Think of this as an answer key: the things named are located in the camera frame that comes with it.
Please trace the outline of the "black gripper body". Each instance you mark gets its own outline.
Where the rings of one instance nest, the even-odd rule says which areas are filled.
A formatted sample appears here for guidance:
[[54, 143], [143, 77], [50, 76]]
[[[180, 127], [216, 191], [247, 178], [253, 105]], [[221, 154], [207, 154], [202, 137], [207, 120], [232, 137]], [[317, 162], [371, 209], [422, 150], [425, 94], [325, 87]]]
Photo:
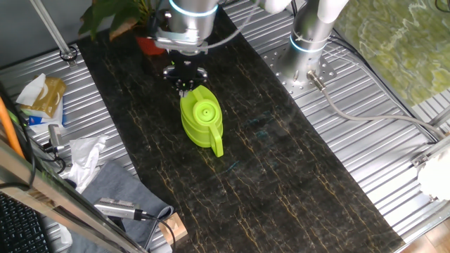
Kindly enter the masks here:
[[164, 79], [173, 86], [199, 86], [207, 80], [207, 72], [200, 64], [204, 62], [206, 54], [200, 52], [186, 55], [179, 51], [170, 51], [171, 65], [163, 70]]

